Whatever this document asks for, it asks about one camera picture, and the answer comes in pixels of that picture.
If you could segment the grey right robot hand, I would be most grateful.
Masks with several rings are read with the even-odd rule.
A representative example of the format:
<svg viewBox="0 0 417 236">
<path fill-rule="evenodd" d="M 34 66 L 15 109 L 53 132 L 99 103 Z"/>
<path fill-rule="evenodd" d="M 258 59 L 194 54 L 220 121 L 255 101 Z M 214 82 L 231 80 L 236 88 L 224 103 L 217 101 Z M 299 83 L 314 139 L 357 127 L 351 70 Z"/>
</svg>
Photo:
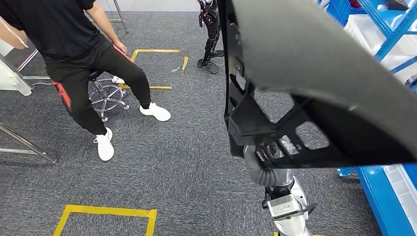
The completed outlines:
<svg viewBox="0 0 417 236">
<path fill-rule="evenodd" d="M 296 168 L 291 161 L 294 150 L 291 142 L 273 136 L 254 146 L 246 146 L 243 153 L 250 174 L 271 176 L 279 171 Z"/>
</svg>

